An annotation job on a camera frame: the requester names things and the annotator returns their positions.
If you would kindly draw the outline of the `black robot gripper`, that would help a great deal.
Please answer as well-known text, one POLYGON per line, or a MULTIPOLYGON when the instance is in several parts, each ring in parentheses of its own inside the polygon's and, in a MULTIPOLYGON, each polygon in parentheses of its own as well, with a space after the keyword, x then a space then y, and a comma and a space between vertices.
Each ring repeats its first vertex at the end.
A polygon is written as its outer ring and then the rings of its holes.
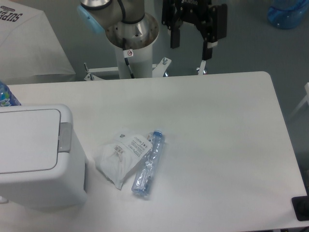
POLYGON ((214 44, 227 36, 227 5, 213 5, 211 0, 164 0, 162 25, 170 31, 170 47, 180 46, 180 27, 194 25, 203 38, 202 59, 212 58, 214 44))

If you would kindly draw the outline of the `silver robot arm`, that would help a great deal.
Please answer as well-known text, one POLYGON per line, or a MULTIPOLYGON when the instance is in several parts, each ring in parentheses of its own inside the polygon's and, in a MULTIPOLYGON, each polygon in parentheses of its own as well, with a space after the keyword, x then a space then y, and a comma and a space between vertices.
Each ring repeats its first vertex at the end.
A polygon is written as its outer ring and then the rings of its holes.
MULTIPOLYGON (((142 0, 82 0, 81 9, 104 30, 119 22, 133 25, 145 16, 142 0)), ((227 36, 227 5, 213 5, 210 0, 165 0, 161 23, 170 31, 170 47, 180 46, 180 27, 186 22, 194 25, 203 39, 202 59, 212 57, 210 44, 227 36)))

